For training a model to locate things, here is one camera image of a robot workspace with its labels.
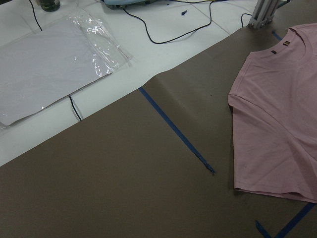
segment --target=plastic bag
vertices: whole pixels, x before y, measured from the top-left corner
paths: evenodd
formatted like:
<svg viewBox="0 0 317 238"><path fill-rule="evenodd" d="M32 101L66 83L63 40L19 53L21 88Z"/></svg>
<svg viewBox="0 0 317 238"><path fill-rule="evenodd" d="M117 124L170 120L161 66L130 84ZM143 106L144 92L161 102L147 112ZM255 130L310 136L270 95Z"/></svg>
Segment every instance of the plastic bag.
<svg viewBox="0 0 317 238"><path fill-rule="evenodd" d="M0 122L10 125L130 60L82 9L0 49Z"/></svg>
<svg viewBox="0 0 317 238"><path fill-rule="evenodd" d="M103 23L94 19L85 10L78 8L68 19L85 33L88 41L114 71L131 59L131 56L120 47L103 26Z"/></svg>
<svg viewBox="0 0 317 238"><path fill-rule="evenodd" d="M3 125L1 122L0 122L0 134L2 133L2 131L4 129L6 129L7 127L9 127L8 125Z"/></svg>

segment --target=t-shirt hem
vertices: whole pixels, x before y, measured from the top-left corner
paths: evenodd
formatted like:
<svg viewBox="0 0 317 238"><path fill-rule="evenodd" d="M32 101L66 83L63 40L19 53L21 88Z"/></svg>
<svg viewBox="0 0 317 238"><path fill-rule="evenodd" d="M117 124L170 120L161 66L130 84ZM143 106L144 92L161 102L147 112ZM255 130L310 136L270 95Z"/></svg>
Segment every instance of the t-shirt hem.
<svg viewBox="0 0 317 238"><path fill-rule="evenodd" d="M317 203L316 194L302 191L298 187L272 187L270 185L247 184L235 181L234 188L243 192Z"/></svg>

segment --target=blue painter's tape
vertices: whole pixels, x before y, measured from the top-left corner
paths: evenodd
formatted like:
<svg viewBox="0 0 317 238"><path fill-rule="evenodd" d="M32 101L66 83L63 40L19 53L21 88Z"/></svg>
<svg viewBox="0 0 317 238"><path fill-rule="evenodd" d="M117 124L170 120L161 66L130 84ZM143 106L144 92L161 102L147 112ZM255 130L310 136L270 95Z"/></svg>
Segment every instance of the blue painter's tape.
<svg viewBox="0 0 317 238"><path fill-rule="evenodd" d="M256 221L256 227L264 238L272 238L271 235L264 229L264 227L258 221Z"/></svg>
<svg viewBox="0 0 317 238"><path fill-rule="evenodd" d="M283 38L280 37L279 35L277 35L277 33L275 31L272 31L273 36L276 37L276 39L278 39L279 41L282 40Z"/></svg>
<svg viewBox="0 0 317 238"><path fill-rule="evenodd" d="M315 206L315 203L308 203L277 235L275 238L285 237Z"/></svg>
<svg viewBox="0 0 317 238"><path fill-rule="evenodd" d="M193 146L193 144L186 138L186 136L177 128L177 126L172 122L172 120L165 114L165 112L157 105L153 98L144 90L143 87L139 88L139 91L143 96L149 101L149 103L155 108L155 110L160 114L160 116L165 120L165 122L173 129L173 131L179 136L179 138L185 143L185 145L193 152L198 159L210 170L213 174L215 170L210 164L204 159L204 157L199 153L199 151Z"/></svg>

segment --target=metal stand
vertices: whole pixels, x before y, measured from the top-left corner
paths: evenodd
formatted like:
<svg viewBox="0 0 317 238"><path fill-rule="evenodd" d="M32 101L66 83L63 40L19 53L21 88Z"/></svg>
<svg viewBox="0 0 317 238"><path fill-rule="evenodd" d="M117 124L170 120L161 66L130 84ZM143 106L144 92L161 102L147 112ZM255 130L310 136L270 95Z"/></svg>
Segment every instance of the metal stand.
<svg viewBox="0 0 317 238"><path fill-rule="evenodd" d="M260 29L272 22L279 3L280 0L258 0L248 26Z"/></svg>

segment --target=paper sheet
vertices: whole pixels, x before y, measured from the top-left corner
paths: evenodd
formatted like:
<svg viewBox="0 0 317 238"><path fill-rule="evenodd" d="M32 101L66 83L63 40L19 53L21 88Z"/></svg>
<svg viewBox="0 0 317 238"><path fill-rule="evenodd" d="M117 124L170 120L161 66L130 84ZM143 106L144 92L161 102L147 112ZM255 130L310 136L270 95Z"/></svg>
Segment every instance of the paper sheet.
<svg viewBox="0 0 317 238"><path fill-rule="evenodd" d="M113 69L70 20L0 49L0 122L10 125Z"/></svg>

